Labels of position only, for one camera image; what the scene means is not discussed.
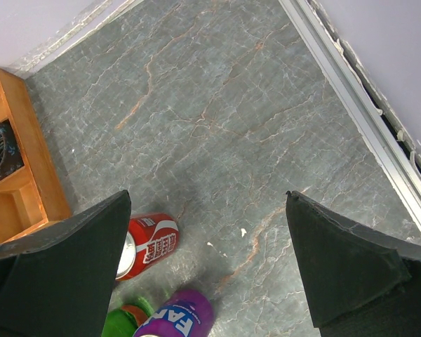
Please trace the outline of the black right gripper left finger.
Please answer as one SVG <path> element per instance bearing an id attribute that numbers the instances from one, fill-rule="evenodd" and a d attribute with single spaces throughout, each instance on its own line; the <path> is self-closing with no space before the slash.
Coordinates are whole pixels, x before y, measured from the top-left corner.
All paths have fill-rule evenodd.
<path id="1" fill-rule="evenodd" d="M 0 336 L 100 336 L 130 214 L 122 190 L 0 244 Z"/>

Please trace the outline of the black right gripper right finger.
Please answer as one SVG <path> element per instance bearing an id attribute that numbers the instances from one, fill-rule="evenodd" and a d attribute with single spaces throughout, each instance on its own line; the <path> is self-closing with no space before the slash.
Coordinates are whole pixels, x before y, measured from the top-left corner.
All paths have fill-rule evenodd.
<path id="1" fill-rule="evenodd" d="M 286 216 L 312 323 L 322 336 L 421 336 L 421 246 L 300 192 Z"/>

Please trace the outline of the green glass bottle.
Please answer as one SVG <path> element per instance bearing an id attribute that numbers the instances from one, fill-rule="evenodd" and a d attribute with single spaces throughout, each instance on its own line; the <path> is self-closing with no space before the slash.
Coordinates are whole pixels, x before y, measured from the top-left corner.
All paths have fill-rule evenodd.
<path id="1" fill-rule="evenodd" d="M 150 303 L 145 298 L 138 297 L 107 314 L 101 336 L 131 337 L 153 312 Z"/>

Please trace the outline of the red coke can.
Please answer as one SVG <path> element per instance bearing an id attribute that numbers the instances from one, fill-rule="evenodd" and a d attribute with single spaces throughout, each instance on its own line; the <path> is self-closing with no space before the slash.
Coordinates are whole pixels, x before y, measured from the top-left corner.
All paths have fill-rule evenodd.
<path id="1" fill-rule="evenodd" d="M 133 216 L 116 272 L 116 280 L 132 279 L 171 255 L 180 241 L 174 218 L 165 213 Z"/>

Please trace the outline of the purple soda can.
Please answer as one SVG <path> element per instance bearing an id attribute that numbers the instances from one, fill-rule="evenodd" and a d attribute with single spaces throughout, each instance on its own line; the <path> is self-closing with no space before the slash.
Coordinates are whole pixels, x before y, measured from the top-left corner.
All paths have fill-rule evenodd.
<path id="1" fill-rule="evenodd" d="M 215 322 L 211 302 L 200 291 L 176 291 L 134 333 L 138 336 L 208 336 Z"/>

